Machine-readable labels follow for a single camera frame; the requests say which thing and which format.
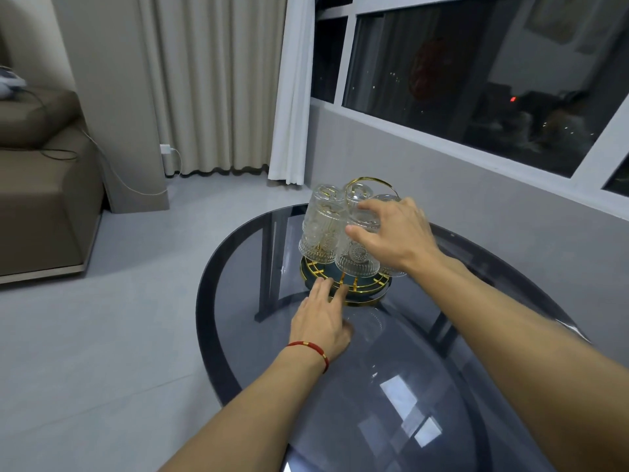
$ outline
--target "red string bracelet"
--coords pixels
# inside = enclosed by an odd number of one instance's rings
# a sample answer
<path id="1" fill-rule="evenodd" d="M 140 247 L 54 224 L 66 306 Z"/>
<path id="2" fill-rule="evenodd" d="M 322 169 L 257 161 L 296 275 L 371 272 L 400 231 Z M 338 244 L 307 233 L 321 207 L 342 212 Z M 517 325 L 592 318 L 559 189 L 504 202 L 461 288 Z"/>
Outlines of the red string bracelet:
<path id="1" fill-rule="evenodd" d="M 315 343 L 309 343 L 308 341 L 294 341 L 293 343 L 288 343 L 286 347 L 288 348 L 289 346 L 296 346 L 296 345 L 308 346 L 309 348 L 312 348 L 315 351 L 317 351 L 321 355 L 321 357 L 323 357 L 323 360 L 325 361 L 325 369 L 323 370 L 323 373 L 322 373 L 322 374 L 325 374 L 325 372 L 330 367 L 330 360 L 323 352 L 323 349 L 318 347 Z"/>

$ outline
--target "glass table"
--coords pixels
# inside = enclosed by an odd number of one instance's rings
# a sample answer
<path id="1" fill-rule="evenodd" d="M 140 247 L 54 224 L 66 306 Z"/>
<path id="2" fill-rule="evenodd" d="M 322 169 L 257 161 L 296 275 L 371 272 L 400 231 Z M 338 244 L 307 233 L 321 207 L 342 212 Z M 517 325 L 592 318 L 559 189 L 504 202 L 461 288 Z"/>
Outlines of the glass table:
<path id="1" fill-rule="evenodd" d="M 268 212 L 234 231 L 203 273 L 200 351 L 222 404 L 287 344 L 308 290 L 297 244 L 306 205 Z M 483 248 L 433 225 L 440 248 L 476 276 L 578 333 L 542 290 Z M 321 377 L 282 470 L 552 471 L 463 338 L 409 277 L 371 306 L 346 306 L 348 350 Z"/>

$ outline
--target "brown sofa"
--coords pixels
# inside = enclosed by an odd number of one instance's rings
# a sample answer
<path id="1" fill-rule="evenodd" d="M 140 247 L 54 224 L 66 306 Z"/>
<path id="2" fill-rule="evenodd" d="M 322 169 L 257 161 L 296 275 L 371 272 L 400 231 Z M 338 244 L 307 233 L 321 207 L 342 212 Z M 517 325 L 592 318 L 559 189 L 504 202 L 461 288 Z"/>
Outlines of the brown sofa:
<path id="1" fill-rule="evenodd" d="M 101 216 L 98 152 L 76 94 L 27 89 L 0 101 L 0 284 L 83 271 Z"/>

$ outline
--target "white curtain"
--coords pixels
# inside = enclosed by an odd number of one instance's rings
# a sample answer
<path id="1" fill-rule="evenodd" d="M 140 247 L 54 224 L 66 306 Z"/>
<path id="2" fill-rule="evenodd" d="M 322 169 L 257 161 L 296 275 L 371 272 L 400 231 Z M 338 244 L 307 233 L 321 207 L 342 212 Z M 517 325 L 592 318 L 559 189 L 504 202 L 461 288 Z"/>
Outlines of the white curtain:
<path id="1" fill-rule="evenodd" d="M 269 178 L 302 185 L 310 115 L 315 0 L 288 0 Z"/>
<path id="2" fill-rule="evenodd" d="M 166 174 L 268 164 L 286 0 L 139 2 Z"/>

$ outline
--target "gray tile floor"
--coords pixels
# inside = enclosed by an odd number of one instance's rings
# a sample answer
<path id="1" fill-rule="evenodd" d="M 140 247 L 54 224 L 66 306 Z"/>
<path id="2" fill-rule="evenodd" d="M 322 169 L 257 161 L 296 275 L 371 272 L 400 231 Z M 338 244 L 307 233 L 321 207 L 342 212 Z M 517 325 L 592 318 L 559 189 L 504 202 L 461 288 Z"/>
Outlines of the gray tile floor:
<path id="1" fill-rule="evenodd" d="M 2 471 L 154 471 L 218 411 L 200 275 L 234 229 L 310 191 L 215 174 L 173 179 L 169 197 L 105 213 L 84 277 L 0 289 Z"/>

